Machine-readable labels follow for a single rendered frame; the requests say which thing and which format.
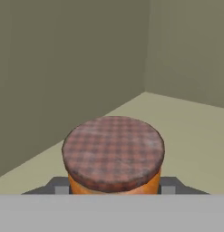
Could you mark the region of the orange jam jar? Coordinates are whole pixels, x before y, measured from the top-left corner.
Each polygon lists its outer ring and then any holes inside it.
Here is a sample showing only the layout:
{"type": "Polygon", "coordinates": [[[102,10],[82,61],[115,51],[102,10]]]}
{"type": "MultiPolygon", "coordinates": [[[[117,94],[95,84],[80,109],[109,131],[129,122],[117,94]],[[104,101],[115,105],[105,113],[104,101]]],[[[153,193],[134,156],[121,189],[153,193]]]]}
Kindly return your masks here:
{"type": "Polygon", "coordinates": [[[156,194],[165,146],[150,124],[104,116],[64,139],[63,164],[74,194],[156,194]]]}

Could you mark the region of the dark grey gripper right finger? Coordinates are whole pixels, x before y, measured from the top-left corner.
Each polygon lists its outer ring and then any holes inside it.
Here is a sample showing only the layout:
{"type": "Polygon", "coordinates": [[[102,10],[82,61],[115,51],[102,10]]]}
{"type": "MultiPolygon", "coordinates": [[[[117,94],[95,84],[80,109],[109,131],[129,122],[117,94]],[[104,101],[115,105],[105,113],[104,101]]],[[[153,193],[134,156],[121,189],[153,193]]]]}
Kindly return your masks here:
{"type": "Polygon", "coordinates": [[[162,195],[206,195],[206,192],[202,190],[184,185],[176,177],[161,177],[158,193],[162,195]]]}

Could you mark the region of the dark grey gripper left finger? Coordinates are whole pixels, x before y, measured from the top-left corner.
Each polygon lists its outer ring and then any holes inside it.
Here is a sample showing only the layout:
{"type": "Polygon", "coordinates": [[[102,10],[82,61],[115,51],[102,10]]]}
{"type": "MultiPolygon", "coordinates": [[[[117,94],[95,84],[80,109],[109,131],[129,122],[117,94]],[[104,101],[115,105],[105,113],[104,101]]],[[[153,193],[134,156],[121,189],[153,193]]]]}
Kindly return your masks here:
{"type": "Polygon", "coordinates": [[[70,183],[67,177],[53,177],[45,186],[27,191],[27,194],[35,195],[68,195],[70,183]]]}

